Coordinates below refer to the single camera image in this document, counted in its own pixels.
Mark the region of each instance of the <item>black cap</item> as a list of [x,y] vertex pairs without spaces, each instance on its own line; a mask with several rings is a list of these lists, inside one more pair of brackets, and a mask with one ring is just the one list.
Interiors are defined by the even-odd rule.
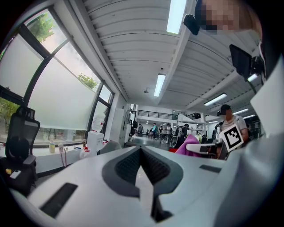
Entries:
[[220,110],[217,112],[217,116],[226,115],[226,110],[230,110],[231,107],[227,104],[221,106]]

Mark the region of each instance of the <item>gray floor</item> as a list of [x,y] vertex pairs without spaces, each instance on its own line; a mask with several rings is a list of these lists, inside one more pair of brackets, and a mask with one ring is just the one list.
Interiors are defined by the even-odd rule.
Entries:
[[163,150],[166,150],[166,151],[169,150],[169,145],[166,144],[166,143],[163,143],[163,141],[160,143],[160,139],[158,139],[158,140],[150,139],[150,138],[148,138],[147,136],[144,136],[144,135],[143,135],[143,137],[134,136],[133,138],[134,138],[134,141],[128,142],[127,146],[137,146],[137,145],[152,146],[152,147],[156,147],[156,148],[163,149]]

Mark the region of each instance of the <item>ceiling light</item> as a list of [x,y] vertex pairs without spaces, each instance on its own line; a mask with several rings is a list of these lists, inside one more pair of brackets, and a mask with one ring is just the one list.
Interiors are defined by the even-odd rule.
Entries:
[[246,111],[248,111],[248,109],[240,110],[240,111],[237,111],[237,112],[235,112],[235,113],[233,113],[233,114],[234,114],[234,115],[235,115],[235,114],[238,114],[238,113],[240,114],[240,113],[243,113],[243,112],[246,112]]
[[163,75],[163,74],[158,75],[154,96],[159,97],[159,94],[160,94],[161,89],[163,87],[163,83],[165,81],[165,78],[166,78],[166,75]]
[[244,117],[244,119],[247,119],[247,118],[249,118],[249,117],[254,117],[254,116],[255,116],[255,114],[249,115],[249,116],[247,116],[247,117]]
[[255,74],[253,74],[253,75],[251,75],[249,78],[248,78],[248,81],[253,81],[254,79],[256,79],[257,78],[257,74],[255,73]]
[[213,104],[213,103],[215,103],[215,102],[225,98],[226,96],[227,96],[226,93],[223,93],[223,94],[219,95],[218,97],[212,99],[211,101],[204,103],[204,105],[205,106],[209,106],[209,105],[211,105],[211,104]]
[[167,32],[179,33],[181,21],[185,11],[186,0],[171,0]]

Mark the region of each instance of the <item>pink cloth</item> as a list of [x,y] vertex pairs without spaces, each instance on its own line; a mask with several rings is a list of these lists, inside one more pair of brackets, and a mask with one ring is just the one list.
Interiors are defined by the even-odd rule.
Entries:
[[187,144],[199,144],[199,141],[193,134],[190,134],[186,138],[186,140],[183,142],[183,144],[179,147],[179,149],[177,149],[176,153],[177,154],[187,155],[187,156],[193,156],[193,157],[201,157],[200,154],[196,154],[194,152],[186,150],[186,145]]

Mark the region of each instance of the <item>black slot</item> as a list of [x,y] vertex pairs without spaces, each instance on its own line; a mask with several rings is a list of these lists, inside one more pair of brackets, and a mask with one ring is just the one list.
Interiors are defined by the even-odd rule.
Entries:
[[42,207],[41,210],[55,218],[78,186],[64,184]]
[[221,168],[210,166],[210,165],[201,165],[199,166],[199,168],[205,169],[211,172],[216,172],[216,173],[220,173],[220,171],[222,170]]

